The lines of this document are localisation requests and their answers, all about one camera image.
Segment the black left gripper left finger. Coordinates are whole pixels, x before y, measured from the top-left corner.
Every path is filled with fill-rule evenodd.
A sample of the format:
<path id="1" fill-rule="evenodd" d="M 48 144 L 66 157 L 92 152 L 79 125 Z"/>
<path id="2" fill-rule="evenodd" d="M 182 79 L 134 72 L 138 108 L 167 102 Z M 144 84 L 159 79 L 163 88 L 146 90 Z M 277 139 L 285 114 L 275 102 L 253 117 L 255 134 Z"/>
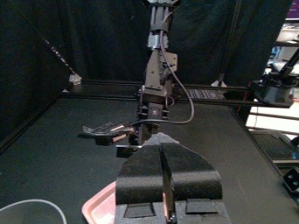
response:
<path id="1" fill-rule="evenodd" d="M 154 134 L 122 166 L 116 177 L 116 209 L 124 210 L 124 219 L 165 218 L 161 156 L 161 146 L 165 142 L 166 134 Z"/>

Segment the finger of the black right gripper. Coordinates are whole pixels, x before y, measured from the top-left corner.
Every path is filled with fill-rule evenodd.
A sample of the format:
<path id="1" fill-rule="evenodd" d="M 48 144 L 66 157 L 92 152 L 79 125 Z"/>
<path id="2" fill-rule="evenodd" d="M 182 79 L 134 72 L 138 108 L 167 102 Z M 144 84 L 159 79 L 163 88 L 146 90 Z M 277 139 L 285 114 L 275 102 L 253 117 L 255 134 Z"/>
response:
<path id="1" fill-rule="evenodd" d="M 118 141 L 124 139 L 127 137 L 127 134 L 80 133 L 79 137 L 84 139 L 94 139 L 96 142 L 96 145 L 110 146 L 111 144 L 115 144 Z"/>
<path id="2" fill-rule="evenodd" d="M 83 132 L 91 135 L 120 135 L 130 131 L 131 127 L 124 123 L 114 124 L 112 122 L 108 122 L 96 128 L 83 127 Z"/>

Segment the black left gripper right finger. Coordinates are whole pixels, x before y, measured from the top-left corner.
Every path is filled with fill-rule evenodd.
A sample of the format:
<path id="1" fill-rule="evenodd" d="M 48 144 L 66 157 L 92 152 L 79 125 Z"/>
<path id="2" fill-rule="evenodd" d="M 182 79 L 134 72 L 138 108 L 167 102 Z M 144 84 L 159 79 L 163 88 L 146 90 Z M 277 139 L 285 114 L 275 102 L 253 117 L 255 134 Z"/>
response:
<path id="1" fill-rule="evenodd" d="M 163 203 L 175 214 L 175 202 L 189 199 L 221 200 L 221 175 L 209 160 L 178 143 L 161 145 Z"/>

